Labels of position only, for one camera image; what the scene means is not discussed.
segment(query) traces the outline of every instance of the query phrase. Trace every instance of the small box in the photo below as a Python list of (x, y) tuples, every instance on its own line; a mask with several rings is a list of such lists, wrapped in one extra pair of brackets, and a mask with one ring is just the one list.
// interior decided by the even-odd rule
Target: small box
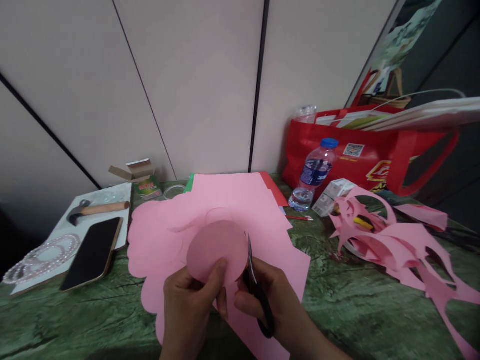
[(355, 186), (353, 182), (344, 178), (331, 181), (313, 205), (313, 211), (321, 218), (327, 217), (334, 209), (335, 200), (347, 195)]
[(126, 164), (130, 172), (110, 166), (109, 173), (127, 180), (143, 200), (150, 200), (163, 195), (159, 181), (155, 177), (155, 166), (150, 159)]

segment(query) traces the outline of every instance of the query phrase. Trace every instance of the water bottle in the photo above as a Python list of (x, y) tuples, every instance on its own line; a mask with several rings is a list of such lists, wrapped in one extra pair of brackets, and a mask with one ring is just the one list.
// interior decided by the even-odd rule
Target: water bottle
[(297, 107), (293, 112), (291, 119), (300, 123), (314, 124), (317, 117), (317, 107), (314, 105), (306, 105)]
[(305, 167), (300, 176), (300, 182), (288, 200), (291, 208), (298, 212), (305, 212), (312, 205), (315, 189), (327, 178), (335, 160), (335, 148), (339, 141), (332, 138), (324, 138), (320, 147), (313, 150), (305, 161)]

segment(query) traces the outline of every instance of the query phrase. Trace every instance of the blue bottle cap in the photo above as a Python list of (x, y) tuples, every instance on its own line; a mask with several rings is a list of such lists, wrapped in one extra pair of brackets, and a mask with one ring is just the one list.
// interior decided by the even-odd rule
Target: blue bottle cap
[(335, 149), (339, 145), (339, 141), (331, 138), (325, 138), (321, 141), (320, 146), (327, 149)]

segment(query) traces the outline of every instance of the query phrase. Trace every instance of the left hand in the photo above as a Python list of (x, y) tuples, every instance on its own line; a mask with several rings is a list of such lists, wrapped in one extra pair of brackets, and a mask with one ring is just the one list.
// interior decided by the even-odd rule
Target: left hand
[(194, 280), (186, 267), (165, 281), (165, 335), (160, 360), (197, 358), (215, 299), (220, 316), (227, 320), (226, 269), (227, 261), (219, 260), (205, 285)]

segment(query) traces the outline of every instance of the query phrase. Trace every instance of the hammer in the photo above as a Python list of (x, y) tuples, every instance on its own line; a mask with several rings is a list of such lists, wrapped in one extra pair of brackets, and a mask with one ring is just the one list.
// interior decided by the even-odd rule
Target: hammer
[(88, 200), (80, 201), (80, 206), (72, 209), (67, 215), (66, 219), (68, 220), (68, 222), (74, 226), (77, 226), (77, 219), (82, 216), (110, 213), (114, 211), (126, 210), (130, 207), (130, 203), (128, 201), (89, 207), (90, 204), (91, 203)]

